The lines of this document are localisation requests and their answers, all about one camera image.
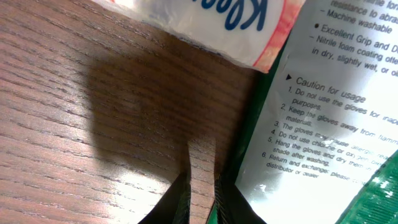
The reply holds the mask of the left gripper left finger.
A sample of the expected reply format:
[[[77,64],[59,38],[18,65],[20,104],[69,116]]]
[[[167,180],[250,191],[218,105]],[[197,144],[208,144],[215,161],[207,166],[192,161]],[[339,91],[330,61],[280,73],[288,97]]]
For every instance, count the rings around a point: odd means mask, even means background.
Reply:
[[[181,173],[139,224],[189,224],[190,178]]]

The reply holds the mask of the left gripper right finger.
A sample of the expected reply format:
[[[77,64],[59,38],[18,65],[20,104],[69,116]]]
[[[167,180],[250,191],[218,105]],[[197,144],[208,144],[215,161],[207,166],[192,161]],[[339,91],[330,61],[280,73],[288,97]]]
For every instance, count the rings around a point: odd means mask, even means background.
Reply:
[[[215,181],[215,214],[217,224],[266,224],[237,186],[221,175]]]

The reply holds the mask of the green white 3M package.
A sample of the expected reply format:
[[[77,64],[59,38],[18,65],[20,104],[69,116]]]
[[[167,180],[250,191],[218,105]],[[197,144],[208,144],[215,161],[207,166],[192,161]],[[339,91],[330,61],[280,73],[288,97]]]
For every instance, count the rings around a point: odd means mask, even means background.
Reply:
[[[227,170],[275,223],[397,222],[397,0],[306,1]]]

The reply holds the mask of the orange Kleenex tissue pack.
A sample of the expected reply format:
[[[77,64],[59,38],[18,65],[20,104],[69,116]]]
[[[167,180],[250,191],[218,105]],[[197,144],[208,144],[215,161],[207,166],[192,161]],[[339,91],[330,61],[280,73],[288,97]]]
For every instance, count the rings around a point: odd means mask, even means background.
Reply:
[[[94,0],[227,60],[267,73],[305,0]]]

